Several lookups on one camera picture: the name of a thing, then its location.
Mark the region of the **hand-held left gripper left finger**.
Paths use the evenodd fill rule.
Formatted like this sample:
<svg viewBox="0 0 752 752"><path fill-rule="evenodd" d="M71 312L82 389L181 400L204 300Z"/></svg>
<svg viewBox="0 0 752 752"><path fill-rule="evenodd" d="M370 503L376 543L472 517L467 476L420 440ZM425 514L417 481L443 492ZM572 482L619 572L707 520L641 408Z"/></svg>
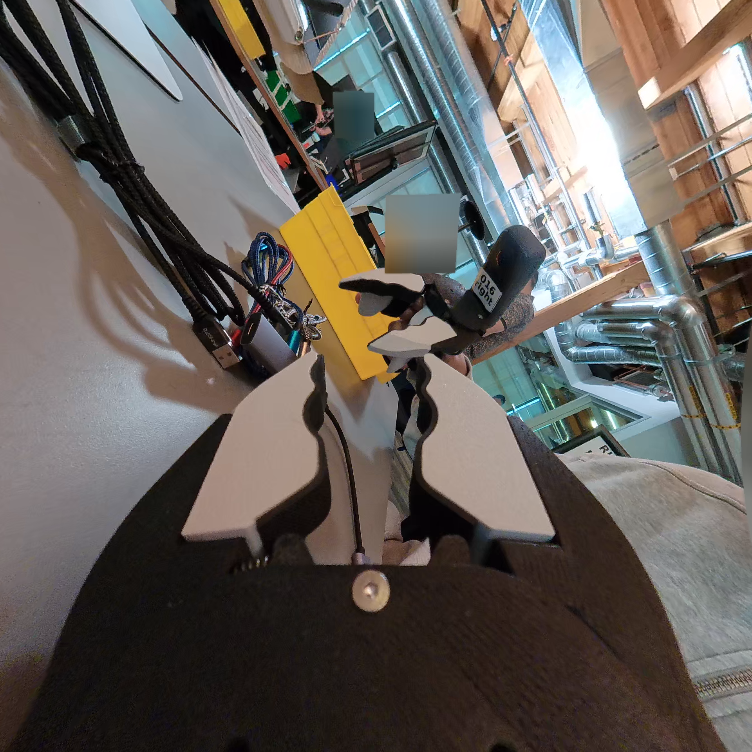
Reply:
<svg viewBox="0 0 752 752"><path fill-rule="evenodd" d="M243 539L254 556L328 517L331 484L320 431L325 361L307 354L237 406L184 523L187 541Z"/></svg>

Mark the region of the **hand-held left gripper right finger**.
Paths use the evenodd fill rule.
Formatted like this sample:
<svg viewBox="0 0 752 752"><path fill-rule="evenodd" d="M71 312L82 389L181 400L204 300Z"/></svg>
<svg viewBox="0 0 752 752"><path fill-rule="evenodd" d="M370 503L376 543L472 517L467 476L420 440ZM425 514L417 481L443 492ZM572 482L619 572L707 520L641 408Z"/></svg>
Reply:
<svg viewBox="0 0 752 752"><path fill-rule="evenodd" d="M503 407L435 355L419 359L416 371L419 484L494 539L553 540L553 524Z"/></svg>

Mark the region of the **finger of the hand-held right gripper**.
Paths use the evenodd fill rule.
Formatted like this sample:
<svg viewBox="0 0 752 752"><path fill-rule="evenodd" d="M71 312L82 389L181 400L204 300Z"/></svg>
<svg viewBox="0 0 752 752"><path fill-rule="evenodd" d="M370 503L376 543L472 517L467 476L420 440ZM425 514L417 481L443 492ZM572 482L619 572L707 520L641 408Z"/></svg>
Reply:
<svg viewBox="0 0 752 752"><path fill-rule="evenodd" d="M359 313L400 316L421 296L424 279L416 274L393 274L386 271L363 271L345 277L339 288L360 295Z"/></svg>
<svg viewBox="0 0 752 752"><path fill-rule="evenodd" d="M404 329L382 334L367 348L382 356L423 356L438 343L456 336L452 325L431 311L419 311Z"/></svg>

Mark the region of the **person's right forearm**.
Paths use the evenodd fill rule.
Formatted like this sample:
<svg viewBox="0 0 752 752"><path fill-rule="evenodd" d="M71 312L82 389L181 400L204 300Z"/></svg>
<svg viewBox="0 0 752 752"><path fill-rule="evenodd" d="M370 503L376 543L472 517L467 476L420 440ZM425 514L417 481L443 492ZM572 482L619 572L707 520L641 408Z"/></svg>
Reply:
<svg viewBox="0 0 752 752"><path fill-rule="evenodd" d="M472 362L464 352L459 354L440 353L437 357L469 381L475 382L472 373Z"/></svg>

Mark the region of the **person's right hand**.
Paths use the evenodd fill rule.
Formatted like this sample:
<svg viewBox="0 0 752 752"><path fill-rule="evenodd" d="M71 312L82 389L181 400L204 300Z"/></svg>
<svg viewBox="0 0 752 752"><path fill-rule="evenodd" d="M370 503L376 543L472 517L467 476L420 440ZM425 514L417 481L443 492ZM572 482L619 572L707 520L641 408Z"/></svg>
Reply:
<svg viewBox="0 0 752 752"><path fill-rule="evenodd" d="M406 329L412 319L420 313L424 307L423 297L417 298L401 315L389 324L388 331L402 331Z"/></svg>

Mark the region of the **black round disc on pole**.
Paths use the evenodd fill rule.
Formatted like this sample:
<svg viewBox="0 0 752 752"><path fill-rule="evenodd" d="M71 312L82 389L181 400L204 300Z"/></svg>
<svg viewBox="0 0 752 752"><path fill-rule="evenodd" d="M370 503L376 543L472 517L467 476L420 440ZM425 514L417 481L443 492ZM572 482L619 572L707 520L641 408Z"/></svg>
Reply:
<svg viewBox="0 0 752 752"><path fill-rule="evenodd" d="M465 200L461 202L459 219L461 222L458 227L458 234L469 231L473 238L484 241L486 230L484 218L473 201Z"/></svg>

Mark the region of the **yellow plastic bin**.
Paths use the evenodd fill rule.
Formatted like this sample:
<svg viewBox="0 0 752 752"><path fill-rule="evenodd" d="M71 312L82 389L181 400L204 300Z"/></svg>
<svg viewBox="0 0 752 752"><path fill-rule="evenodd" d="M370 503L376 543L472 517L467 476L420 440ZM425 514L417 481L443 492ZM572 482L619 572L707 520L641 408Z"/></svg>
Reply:
<svg viewBox="0 0 752 752"><path fill-rule="evenodd" d="M211 1L211 4L239 55L253 60L264 56L264 46L240 1Z"/></svg>
<svg viewBox="0 0 752 752"><path fill-rule="evenodd" d="M336 189L320 193L280 227L280 234L360 379L394 379L384 357L368 350L391 319L380 313L362 316L355 293L339 287L343 278L376 266Z"/></svg>

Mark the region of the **wooden beam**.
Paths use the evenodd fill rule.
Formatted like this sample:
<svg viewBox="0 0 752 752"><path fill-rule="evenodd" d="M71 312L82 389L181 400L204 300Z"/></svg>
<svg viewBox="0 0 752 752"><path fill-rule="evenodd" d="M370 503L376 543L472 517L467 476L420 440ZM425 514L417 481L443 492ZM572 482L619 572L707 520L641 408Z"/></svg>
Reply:
<svg viewBox="0 0 752 752"><path fill-rule="evenodd" d="M494 346L493 349L475 358L473 365L493 358L497 354L516 347L538 334L553 328L574 316L604 302L611 302L627 294L631 289L650 280L644 263L635 262L631 266L615 271L584 289L580 289L558 302L536 311L528 326L516 334L509 342Z"/></svg>
<svg viewBox="0 0 752 752"><path fill-rule="evenodd" d="M751 34L751 1L730 1L639 90L645 110L671 99Z"/></svg>

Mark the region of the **black framed sign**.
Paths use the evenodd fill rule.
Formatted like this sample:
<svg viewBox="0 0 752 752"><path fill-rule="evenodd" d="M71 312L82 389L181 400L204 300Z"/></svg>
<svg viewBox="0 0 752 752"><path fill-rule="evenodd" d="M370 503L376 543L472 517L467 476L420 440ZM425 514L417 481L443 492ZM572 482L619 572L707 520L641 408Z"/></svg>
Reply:
<svg viewBox="0 0 752 752"><path fill-rule="evenodd" d="M624 447L603 426L597 426L556 446L553 452L560 456L570 457L585 455L630 457Z"/></svg>

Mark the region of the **grey monitor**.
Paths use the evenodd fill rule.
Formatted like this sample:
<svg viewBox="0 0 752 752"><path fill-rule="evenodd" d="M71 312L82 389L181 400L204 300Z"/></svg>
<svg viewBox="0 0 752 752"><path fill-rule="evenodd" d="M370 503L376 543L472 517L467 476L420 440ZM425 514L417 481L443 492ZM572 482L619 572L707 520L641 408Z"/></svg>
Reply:
<svg viewBox="0 0 752 752"><path fill-rule="evenodd" d="M434 119L395 127L355 149L343 169L355 185L371 183L403 165L424 159L437 129Z"/></svg>

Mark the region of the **silver ventilation pipes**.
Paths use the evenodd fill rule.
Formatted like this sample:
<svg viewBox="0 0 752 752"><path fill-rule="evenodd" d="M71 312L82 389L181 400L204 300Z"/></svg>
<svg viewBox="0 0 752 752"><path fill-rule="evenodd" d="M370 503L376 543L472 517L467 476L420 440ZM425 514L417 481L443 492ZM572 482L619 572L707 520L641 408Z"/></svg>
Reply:
<svg viewBox="0 0 752 752"><path fill-rule="evenodd" d="M736 398L710 341L705 316L680 274L680 253L669 221L647 227L643 212L617 158L613 138L581 63L575 61L574 44L561 31L563 61L553 62L553 80L564 80L565 94L575 97L575 131L586 155L596 159L598 193L606 199L607 215L616 232L631 231L650 282L659 296L622 297L591 307L551 328L557 338L561 362L582 365L637 365L656 361L663 369L674 396L684 432L700 467L738 484L741 479L741 429Z"/></svg>

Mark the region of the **white paper sheet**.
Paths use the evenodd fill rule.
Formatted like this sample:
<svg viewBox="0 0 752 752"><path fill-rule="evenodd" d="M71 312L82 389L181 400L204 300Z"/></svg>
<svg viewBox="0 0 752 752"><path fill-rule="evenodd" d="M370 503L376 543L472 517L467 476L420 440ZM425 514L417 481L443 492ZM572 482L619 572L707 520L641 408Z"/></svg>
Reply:
<svg viewBox="0 0 752 752"><path fill-rule="evenodd" d="M221 72L212 55L204 52L199 42L193 41L193 43L199 50L199 54L213 82L230 112L231 121L239 131L268 188L285 203L293 214L296 214L300 211L298 203L287 184L281 168L277 164L275 155L261 127L253 118L249 109L245 107L236 91L232 89L230 81Z"/></svg>

